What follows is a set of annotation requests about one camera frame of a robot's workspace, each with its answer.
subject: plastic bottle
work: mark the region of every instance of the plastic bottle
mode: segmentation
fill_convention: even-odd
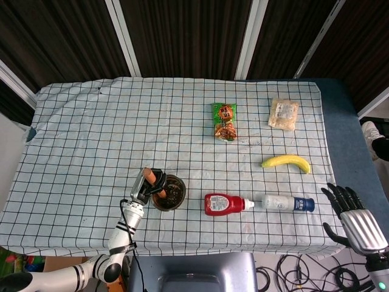
[[[315,209],[313,199],[295,198],[293,196],[264,195],[260,202],[263,209],[310,212]]]
[[[223,216],[239,213],[254,207],[254,202],[242,199],[240,196],[228,196],[223,193],[209,193],[205,195],[205,214],[209,216]]]

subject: ketchup bottle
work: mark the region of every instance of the ketchup bottle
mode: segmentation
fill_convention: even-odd
[[[223,216],[239,213],[254,207],[254,202],[242,199],[240,196],[228,196],[223,193],[209,193],[205,195],[205,214],[209,216]]]

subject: grid tablecloth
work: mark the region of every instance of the grid tablecloth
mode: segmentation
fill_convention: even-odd
[[[320,188],[334,182],[320,91],[308,82],[225,82],[190,78],[117,78],[42,88],[5,210],[0,245],[23,254],[107,253],[141,167],[182,178],[187,196],[175,211],[150,203],[134,236],[139,254],[227,251],[308,253],[340,250],[323,232],[340,222]],[[295,131],[267,125],[273,98],[300,104]],[[237,104],[238,140],[214,138],[213,102]],[[298,154],[312,165],[263,169],[275,155]],[[204,195],[262,194],[313,198],[313,213],[252,210],[204,213]]]

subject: shoe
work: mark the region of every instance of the shoe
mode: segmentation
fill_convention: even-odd
[[[363,123],[363,125],[362,125],[362,133],[365,136],[365,141],[366,141],[366,144],[367,144],[367,146],[369,148],[371,158],[373,159],[373,161],[377,160],[378,156],[377,156],[376,152],[374,151],[373,146],[371,145],[371,143],[374,140],[376,140],[378,138],[385,137],[385,136],[381,135],[379,133],[378,129],[376,128],[375,124],[373,122],[370,122],[370,121]]]

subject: yellow banana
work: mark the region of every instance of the yellow banana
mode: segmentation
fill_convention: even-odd
[[[285,163],[292,163],[301,168],[305,173],[311,172],[311,166],[309,162],[302,157],[297,155],[281,155],[270,158],[264,162],[262,162],[262,167],[272,167]]]

